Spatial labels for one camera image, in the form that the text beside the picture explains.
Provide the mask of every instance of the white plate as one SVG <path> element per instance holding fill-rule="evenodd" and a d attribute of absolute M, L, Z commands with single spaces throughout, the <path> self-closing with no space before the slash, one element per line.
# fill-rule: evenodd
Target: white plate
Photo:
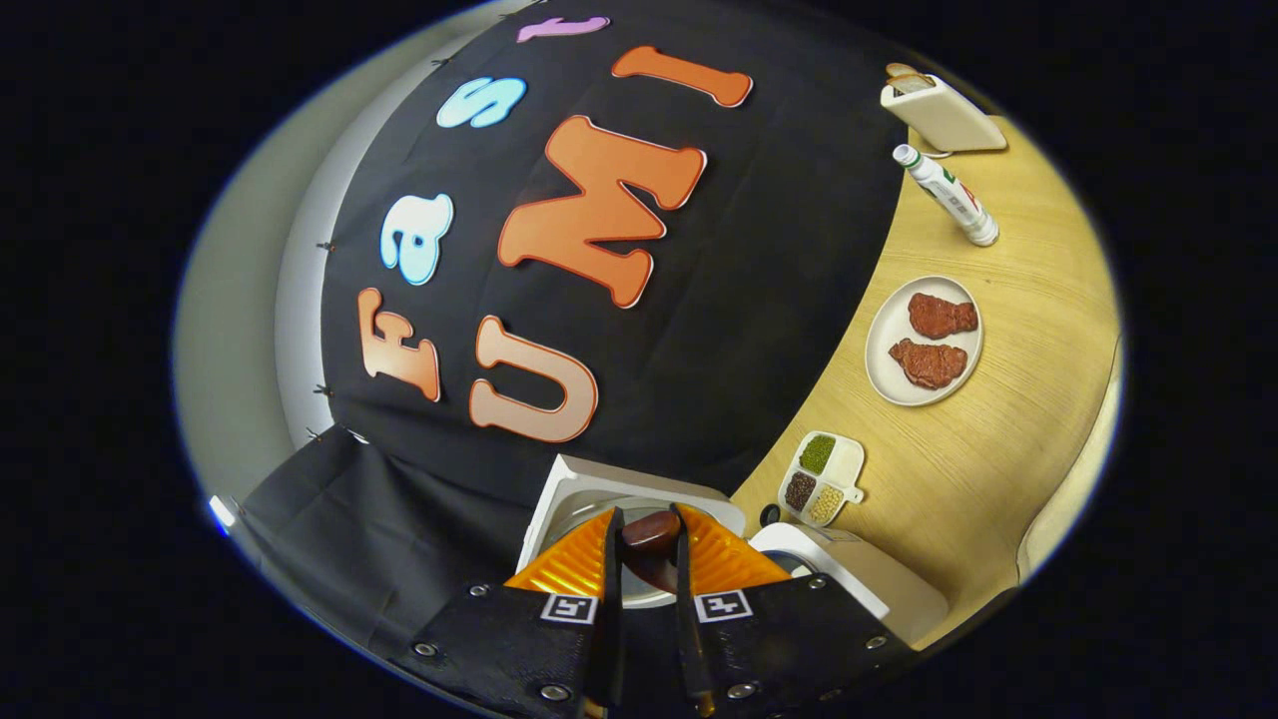
<path fill-rule="evenodd" d="M 921 291 L 941 299 L 962 303 L 971 301 L 976 307 L 975 331 L 955 332 L 941 338 L 928 338 L 914 331 L 910 324 L 910 298 L 914 292 Z M 896 359 L 887 352 L 897 341 L 909 337 L 915 344 L 948 344 L 967 351 L 967 367 L 962 374 L 952 383 L 941 390 L 927 390 L 916 387 L 905 378 L 905 372 L 896 364 Z M 870 378 L 874 391 L 883 396 L 883 400 L 902 407 L 919 407 L 939 402 L 951 395 L 971 377 L 980 359 L 980 345 L 985 337 L 985 318 L 980 315 L 980 305 L 967 289 L 950 277 L 928 276 L 905 282 L 901 289 L 892 292 L 887 301 L 879 307 L 874 321 L 870 322 L 870 332 L 865 340 L 865 374 Z"/>

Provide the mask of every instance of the black beans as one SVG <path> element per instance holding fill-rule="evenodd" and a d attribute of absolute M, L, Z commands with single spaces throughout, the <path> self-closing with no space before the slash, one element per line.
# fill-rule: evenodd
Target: black beans
<path fill-rule="evenodd" d="M 795 473 L 795 476 L 790 478 L 790 487 L 786 488 L 786 504 L 795 512 L 801 512 L 814 489 L 817 489 L 817 480 L 803 473 Z"/>

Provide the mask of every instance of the wooden table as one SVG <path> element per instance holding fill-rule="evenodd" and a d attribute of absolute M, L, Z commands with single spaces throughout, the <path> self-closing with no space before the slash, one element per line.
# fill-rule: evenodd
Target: wooden table
<path fill-rule="evenodd" d="M 1006 149 L 939 161 L 989 208 L 998 241 L 967 241 L 906 176 L 882 257 L 829 365 L 732 496 L 751 536 L 805 434 L 860 442 L 865 501 L 845 506 L 831 526 L 860 535 L 944 594 L 950 616 L 915 649 L 1019 584 L 1017 548 L 1097 424 L 1121 332 L 1114 284 L 1084 208 L 1013 124 L 993 119 Z M 909 142 L 933 151 L 912 129 Z M 898 407 L 866 378 L 865 338 L 888 295 L 924 275 L 953 277 L 973 292 L 984 346 L 952 396 Z"/>

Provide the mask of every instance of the orange letter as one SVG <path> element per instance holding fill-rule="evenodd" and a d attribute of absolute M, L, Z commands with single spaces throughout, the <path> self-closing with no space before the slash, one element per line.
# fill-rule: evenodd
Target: orange letter
<path fill-rule="evenodd" d="M 652 45 L 635 47 L 612 65 L 612 77 L 648 75 L 686 84 L 709 93 L 725 107 L 736 107 L 754 87 L 754 79 L 741 73 L 725 73 L 670 55 L 662 55 Z"/>
<path fill-rule="evenodd" d="M 377 312 L 382 305 L 382 292 L 374 287 L 359 292 L 359 340 L 364 346 L 364 372 L 369 378 L 377 373 L 403 381 L 422 391 L 431 402 L 440 401 L 440 359 L 435 344 L 428 338 L 417 342 L 417 349 L 401 341 L 413 336 L 413 324 L 392 312 Z M 373 333 L 373 324 L 386 335 Z"/>
<path fill-rule="evenodd" d="M 574 115 L 551 134 L 546 157 L 581 194 L 515 207 L 501 229 L 497 258 L 507 267 L 523 259 L 562 267 L 608 287 L 617 307 L 634 307 L 652 275 L 652 254 L 615 254 L 593 243 L 666 236 L 666 225 L 621 183 L 652 193 L 662 209 L 676 209 L 705 170 L 705 153 L 616 134 Z"/>
<path fill-rule="evenodd" d="M 567 442 L 585 432 L 599 406 L 599 388 L 585 365 L 562 351 L 506 333 L 501 319 L 492 314 L 479 322 L 475 359 L 484 368 L 504 363 L 564 388 L 564 404 L 547 411 L 497 395 L 488 381 L 475 381 L 470 386 L 470 421 L 477 427 L 496 425 L 542 442 Z"/>

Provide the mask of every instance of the orange gripper pad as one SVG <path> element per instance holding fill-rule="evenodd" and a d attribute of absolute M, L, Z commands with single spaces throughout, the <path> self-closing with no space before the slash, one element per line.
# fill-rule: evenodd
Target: orange gripper pad
<path fill-rule="evenodd" d="M 537 556 L 524 571 L 506 581 L 507 587 L 603 598 L 604 540 L 612 508 L 573 530 Z"/>
<path fill-rule="evenodd" d="M 790 580 L 790 573 L 734 535 L 713 517 L 679 506 L 688 527 L 689 576 L 694 595 L 740 590 Z"/>

